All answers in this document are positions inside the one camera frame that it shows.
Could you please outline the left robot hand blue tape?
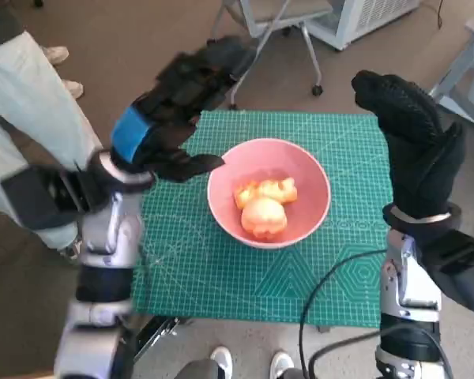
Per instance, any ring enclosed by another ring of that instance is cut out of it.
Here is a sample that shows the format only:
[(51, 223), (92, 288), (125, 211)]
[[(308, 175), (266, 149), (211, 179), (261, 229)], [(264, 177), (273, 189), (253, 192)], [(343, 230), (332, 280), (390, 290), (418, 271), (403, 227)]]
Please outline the left robot hand blue tape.
[(185, 182), (224, 165), (209, 153), (190, 155), (182, 145), (194, 134), (201, 114), (217, 109), (251, 67), (254, 45), (226, 36), (194, 52), (181, 52), (115, 123), (111, 160), (128, 173), (153, 172)]

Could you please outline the right robot hand black glove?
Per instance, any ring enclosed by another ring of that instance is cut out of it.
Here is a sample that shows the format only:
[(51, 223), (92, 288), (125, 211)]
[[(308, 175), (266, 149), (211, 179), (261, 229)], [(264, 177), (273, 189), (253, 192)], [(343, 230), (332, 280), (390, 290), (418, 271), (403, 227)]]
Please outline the right robot hand black glove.
[(399, 76), (359, 71), (356, 104), (378, 118), (389, 152), (393, 204), (414, 219), (446, 214), (453, 182), (465, 158), (465, 132), (442, 128), (434, 100)]

